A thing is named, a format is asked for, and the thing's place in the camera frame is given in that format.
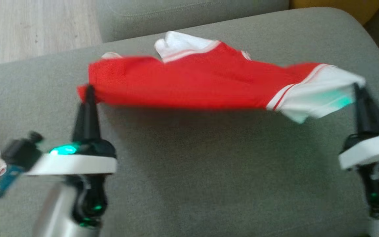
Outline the yellow sofa cushion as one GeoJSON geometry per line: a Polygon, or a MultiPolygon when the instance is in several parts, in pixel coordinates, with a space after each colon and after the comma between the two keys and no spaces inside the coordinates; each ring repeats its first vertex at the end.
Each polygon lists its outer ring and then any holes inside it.
{"type": "Polygon", "coordinates": [[[290,9],[330,7],[349,13],[365,25],[379,9],[379,0],[289,0],[290,9]]]}

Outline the grey fabric sofa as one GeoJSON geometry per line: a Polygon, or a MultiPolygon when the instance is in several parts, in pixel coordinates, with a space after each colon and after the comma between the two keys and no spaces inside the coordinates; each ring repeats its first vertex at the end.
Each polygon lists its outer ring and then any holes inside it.
{"type": "MultiPolygon", "coordinates": [[[[367,80],[379,103],[379,48],[349,14],[311,8],[182,32],[286,66],[328,63],[367,80]]],[[[102,54],[155,55],[161,34],[0,65],[0,147],[29,131],[42,150],[66,144],[76,86],[102,54]]],[[[99,108],[119,169],[106,181],[105,237],[356,237],[367,232],[363,186],[338,153],[353,133],[349,106],[296,124],[265,111],[99,108]]]]}

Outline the red white numbered jersey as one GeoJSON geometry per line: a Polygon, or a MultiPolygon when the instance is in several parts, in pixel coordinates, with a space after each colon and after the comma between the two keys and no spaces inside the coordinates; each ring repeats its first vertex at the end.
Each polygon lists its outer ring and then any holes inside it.
{"type": "Polygon", "coordinates": [[[278,66],[225,42],[169,31],[154,44],[160,59],[105,53],[88,66],[97,102],[179,109],[265,109],[294,122],[355,102],[364,77],[326,63],[278,66]]]}

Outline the grey sofa cushion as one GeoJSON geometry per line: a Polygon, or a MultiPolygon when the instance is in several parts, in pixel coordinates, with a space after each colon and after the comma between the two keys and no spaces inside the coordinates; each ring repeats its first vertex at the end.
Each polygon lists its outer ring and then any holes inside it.
{"type": "Polygon", "coordinates": [[[288,10],[290,0],[95,0],[103,42],[288,10]]]}

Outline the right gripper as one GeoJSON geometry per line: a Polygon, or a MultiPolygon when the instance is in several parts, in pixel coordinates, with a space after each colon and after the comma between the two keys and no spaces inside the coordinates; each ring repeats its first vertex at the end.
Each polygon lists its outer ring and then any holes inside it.
{"type": "MultiPolygon", "coordinates": [[[[356,130],[359,136],[379,134],[379,105],[366,87],[353,84],[355,92],[356,130]]],[[[379,136],[355,144],[339,155],[344,170],[379,162],[379,136]]]]}

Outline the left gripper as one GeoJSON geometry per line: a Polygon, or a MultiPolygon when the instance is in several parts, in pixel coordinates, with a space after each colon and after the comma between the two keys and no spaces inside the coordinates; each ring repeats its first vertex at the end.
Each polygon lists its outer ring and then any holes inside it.
{"type": "Polygon", "coordinates": [[[92,85],[87,85],[85,104],[80,103],[78,106],[72,132],[73,144],[55,147],[43,154],[25,174],[28,176],[114,174],[117,171],[116,150],[109,141],[100,139],[95,89],[92,85]]]}

